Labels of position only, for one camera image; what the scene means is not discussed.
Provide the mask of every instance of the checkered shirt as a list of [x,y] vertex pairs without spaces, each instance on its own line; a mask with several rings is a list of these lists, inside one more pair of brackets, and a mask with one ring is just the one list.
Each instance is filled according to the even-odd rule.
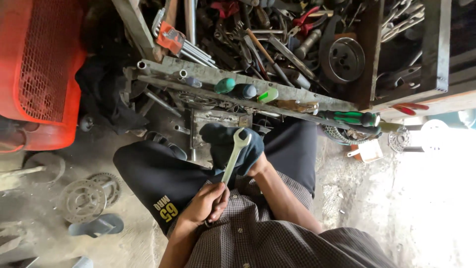
[[[311,194],[279,173],[294,196],[312,211]],[[176,221],[170,227],[170,237]],[[186,267],[389,267],[369,234],[337,228],[316,235],[296,224],[274,220],[255,180],[237,176],[228,206],[212,227],[202,225]]]

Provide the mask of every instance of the dusty floor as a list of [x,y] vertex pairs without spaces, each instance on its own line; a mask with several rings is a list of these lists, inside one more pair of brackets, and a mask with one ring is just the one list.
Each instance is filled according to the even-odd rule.
[[[67,169],[55,184],[34,185],[27,178],[0,181],[0,236],[23,237],[17,249],[0,256],[0,264],[39,256],[34,267],[69,268],[77,257],[87,256],[101,268],[157,267],[167,241],[126,185],[119,202],[105,211],[123,219],[120,234],[71,237],[55,210],[61,189],[70,181],[100,172],[118,175],[112,156],[135,140],[93,128],[78,133],[74,145],[58,152]],[[464,207],[475,186],[468,176],[470,157],[396,154],[383,136],[385,158],[364,164],[344,157],[348,147],[319,141],[314,215],[325,228],[346,226],[370,233],[402,268],[475,266],[470,252],[474,235],[465,231],[473,222],[472,210]],[[0,155],[0,170],[19,168],[22,159],[22,153]]]

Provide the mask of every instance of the green screwdriver handle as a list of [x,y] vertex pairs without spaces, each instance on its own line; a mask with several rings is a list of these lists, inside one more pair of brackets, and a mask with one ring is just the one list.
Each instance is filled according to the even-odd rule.
[[319,111],[317,115],[325,119],[362,126],[377,126],[380,122],[380,116],[378,114],[369,112]]

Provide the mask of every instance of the leg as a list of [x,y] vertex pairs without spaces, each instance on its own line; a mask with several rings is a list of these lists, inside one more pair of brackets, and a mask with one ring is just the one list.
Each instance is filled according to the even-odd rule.
[[113,161],[164,234],[210,179],[207,169],[177,159],[172,150],[153,141],[124,146],[114,154]]
[[279,172],[304,186],[314,198],[316,188],[317,125],[294,117],[265,135],[265,154]]

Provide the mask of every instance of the spanner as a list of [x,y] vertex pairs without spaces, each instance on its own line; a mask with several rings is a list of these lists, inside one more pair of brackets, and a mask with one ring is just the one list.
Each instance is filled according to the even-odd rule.
[[235,142],[235,145],[233,146],[233,151],[231,152],[230,159],[228,160],[227,167],[225,168],[225,173],[223,174],[223,178],[221,179],[221,182],[225,183],[225,185],[228,185],[228,181],[230,180],[231,173],[235,168],[241,149],[243,149],[243,147],[245,146],[248,146],[251,142],[251,134],[249,134],[245,140],[242,140],[239,137],[240,132],[242,132],[244,129],[245,128],[242,127],[238,129],[235,134],[233,134],[233,141]]

